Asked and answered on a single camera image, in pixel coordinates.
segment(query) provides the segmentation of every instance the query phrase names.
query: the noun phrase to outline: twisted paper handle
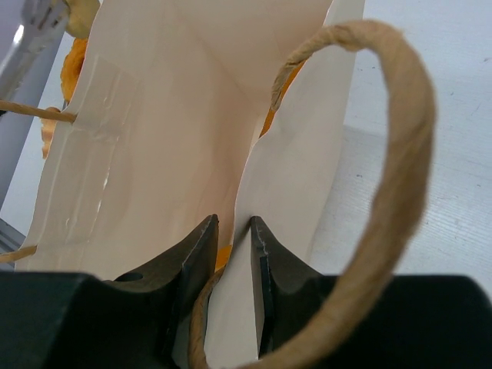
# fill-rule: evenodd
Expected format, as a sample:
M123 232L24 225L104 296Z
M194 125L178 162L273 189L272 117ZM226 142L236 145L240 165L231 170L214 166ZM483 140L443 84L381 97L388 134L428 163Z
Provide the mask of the twisted paper handle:
M31 115L32 117L39 117L44 119L52 119L55 121L66 121L73 123L77 118L76 115L70 113L60 113L47 109L35 108L34 106L16 104L10 101L0 100L0 116L7 111L11 111L17 114Z
M436 115L434 90L417 53L400 32L375 21L323 27L281 68L273 87L272 109L280 106L281 88L289 74L329 45L353 52L368 48L379 56L389 92L389 138L381 183L355 255L319 312L283 346L240 369L301 369L334 352L391 280L424 212ZM192 311L188 353L193 369L209 368L200 312L219 277L204 287Z

